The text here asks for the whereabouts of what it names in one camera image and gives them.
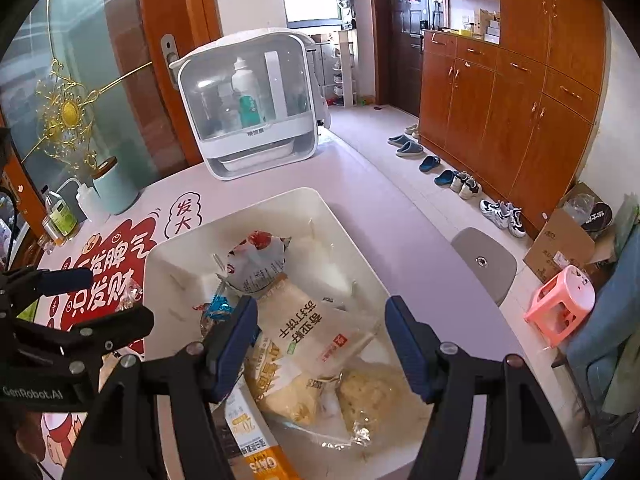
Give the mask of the yellow puff snack bag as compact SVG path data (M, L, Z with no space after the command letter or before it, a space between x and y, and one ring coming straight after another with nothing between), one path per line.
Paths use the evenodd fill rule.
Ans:
M382 448L412 439L432 409L410 390L398 368L355 360L336 387L342 417L353 444Z

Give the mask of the toast bread packet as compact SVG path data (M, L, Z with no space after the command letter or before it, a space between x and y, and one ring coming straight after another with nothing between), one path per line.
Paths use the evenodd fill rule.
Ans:
M321 396L331 383L301 370L264 333L247 351L244 378L258 408L302 427L321 413Z

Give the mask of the wooden cabinet wall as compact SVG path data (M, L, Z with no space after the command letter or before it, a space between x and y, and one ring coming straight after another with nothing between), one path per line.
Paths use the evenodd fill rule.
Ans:
M601 0L500 0L496 44L427 32L419 136L536 235L575 181L605 69Z

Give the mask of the white plastic storage bin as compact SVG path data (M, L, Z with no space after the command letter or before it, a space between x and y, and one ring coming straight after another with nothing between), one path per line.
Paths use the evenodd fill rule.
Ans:
M387 290L317 191L296 188L153 248L146 355L203 338L206 304L243 295L257 301L259 330L224 424L238 437L267 425L305 479L405 478L431 411L386 333Z

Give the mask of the teal canister brown lid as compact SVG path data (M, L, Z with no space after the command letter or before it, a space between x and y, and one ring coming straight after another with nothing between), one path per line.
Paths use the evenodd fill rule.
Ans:
M122 214L138 199L138 188L115 156L99 164L93 171L92 180L104 208L110 214Z

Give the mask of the red white candy packet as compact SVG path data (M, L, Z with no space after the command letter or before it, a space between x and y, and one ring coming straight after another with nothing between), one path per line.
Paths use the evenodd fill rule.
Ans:
M227 283L243 294L257 294L284 272L291 237L254 231L227 255Z

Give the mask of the clear bottle green label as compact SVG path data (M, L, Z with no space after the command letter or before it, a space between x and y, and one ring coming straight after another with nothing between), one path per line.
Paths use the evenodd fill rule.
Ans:
M70 210L66 200L58 192L51 191L47 185L41 189L41 193L47 214L58 229L58 232L64 238L73 237L78 228L78 220Z

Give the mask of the blue snack packet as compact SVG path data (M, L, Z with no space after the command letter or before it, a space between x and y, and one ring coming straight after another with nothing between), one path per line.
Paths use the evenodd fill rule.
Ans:
M205 305L201 321L205 324L218 324L226 322L232 315L234 307L228 297L224 294L216 294L213 299Z

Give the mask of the cardboard box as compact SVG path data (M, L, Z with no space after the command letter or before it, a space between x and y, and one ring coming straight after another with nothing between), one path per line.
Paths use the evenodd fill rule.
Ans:
M599 263L614 262L615 229L607 226L601 234L591 235L563 209L564 203L579 194L599 195L584 182L576 183L560 200L524 257L524 263L543 283L569 264L596 273Z

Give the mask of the small orange-bottom jar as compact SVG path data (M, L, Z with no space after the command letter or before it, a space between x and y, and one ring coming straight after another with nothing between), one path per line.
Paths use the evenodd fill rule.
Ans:
M45 216L42 219L42 227L44 229L44 232L47 233L47 236L50 237L50 240L52 240L55 246L62 246L65 243L64 235L56 227L49 216Z

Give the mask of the mixed nuts packet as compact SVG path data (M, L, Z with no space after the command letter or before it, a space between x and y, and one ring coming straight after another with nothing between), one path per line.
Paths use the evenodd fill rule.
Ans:
M143 289L132 278L126 281L122 296L119 298L119 302L116 310L128 310L133 308L136 304L142 301Z

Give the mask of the grey round stool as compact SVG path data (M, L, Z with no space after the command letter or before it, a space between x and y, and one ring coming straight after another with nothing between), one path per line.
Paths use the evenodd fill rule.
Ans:
M451 240L451 246L500 307L518 272L513 255L492 237L475 228L461 230Z

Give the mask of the white countertop sterilizer cabinet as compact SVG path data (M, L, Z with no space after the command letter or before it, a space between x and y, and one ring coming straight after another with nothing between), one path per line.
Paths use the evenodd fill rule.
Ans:
M331 125L312 55L289 28L244 30L169 64L210 174L231 181L311 158Z

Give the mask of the white soda cracker packet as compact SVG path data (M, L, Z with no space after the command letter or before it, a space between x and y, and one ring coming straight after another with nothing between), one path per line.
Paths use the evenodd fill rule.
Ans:
M373 339L378 321L309 296L279 275L257 300L258 326L304 372L332 378Z

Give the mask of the pink plastic stool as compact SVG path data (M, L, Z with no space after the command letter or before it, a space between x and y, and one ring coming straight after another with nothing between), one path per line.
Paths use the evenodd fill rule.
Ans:
M534 292L523 318L554 348L578 329L595 303L588 275L570 264Z

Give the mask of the orange oats bar packet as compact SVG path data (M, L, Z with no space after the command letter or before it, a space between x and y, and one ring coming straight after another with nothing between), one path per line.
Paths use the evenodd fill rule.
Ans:
M224 401L224 420L255 479L300 479L240 375Z

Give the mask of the white squeeze bottle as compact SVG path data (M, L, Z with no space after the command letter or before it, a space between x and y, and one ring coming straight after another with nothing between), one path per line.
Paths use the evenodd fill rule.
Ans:
M91 222L96 228L103 226L107 222L111 215L105 209L102 200L96 190L84 182L79 181L75 177L69 177L66 179L56 190L61 192L67 185L76 185L75 200L79 209L85 215L86 219Z

